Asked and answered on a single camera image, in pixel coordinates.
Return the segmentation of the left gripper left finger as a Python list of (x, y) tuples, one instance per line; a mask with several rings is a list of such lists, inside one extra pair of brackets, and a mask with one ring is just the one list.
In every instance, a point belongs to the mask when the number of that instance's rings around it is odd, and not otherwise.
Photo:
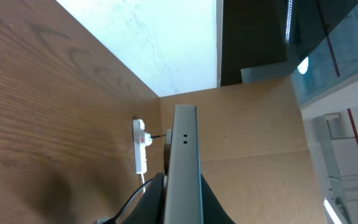
[(151, 180), (139, 203), (123, 221), (123, 224), (159, 224), (162, 223), (164, 205), (164, 174), (159, 172)]

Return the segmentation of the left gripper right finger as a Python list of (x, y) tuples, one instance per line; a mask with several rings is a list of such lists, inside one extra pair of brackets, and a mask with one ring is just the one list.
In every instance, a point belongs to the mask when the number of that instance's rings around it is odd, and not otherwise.
[(233, 220), (219, 203), (203, 175), (201, 175), (201, 193), (204, 224), (234, 224)]

